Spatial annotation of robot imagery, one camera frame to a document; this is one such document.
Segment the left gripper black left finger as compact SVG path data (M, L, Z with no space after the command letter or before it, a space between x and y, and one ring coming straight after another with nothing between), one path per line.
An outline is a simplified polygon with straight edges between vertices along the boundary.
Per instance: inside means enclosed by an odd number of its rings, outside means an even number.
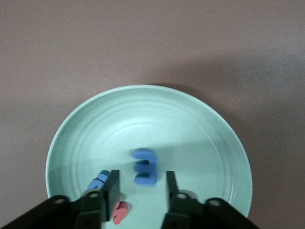
M80 201L77 229L101 229L110 220L120 196L120 171L112 170L102 187L87 190Z

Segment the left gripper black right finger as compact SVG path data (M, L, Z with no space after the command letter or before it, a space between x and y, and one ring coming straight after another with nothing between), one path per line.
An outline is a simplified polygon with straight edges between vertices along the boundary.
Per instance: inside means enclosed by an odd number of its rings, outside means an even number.
M194 199L178 188L175 173L166 172L168 211L162 229L198 229L199 221L194 212Z

